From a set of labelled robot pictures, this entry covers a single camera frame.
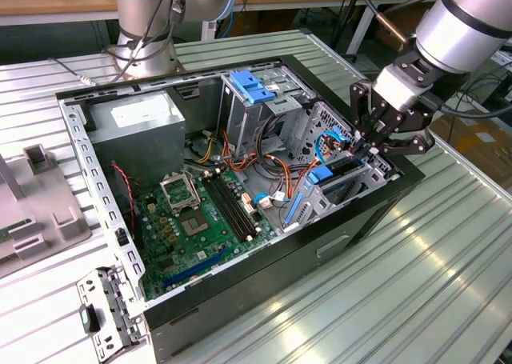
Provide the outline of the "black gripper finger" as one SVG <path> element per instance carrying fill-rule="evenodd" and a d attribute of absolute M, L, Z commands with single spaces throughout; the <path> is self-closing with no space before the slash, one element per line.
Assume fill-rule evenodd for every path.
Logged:
<path fill-rule="evenodd" d="M 381 144 L 372 143 L 369 152 L 386 156 L 425 154 L 435 145 L 430 133 L 416 134 L 412 138 L 387 139 Z"/>
<path fill-rule="evenodd" d="M 386 115 L 390 104 L 373 91 L 372 83 L 363 79 L 350 85 L 350 112 L 354 127 L 353 154 L 368 154 L 379 148 L 390 130 Z"/>

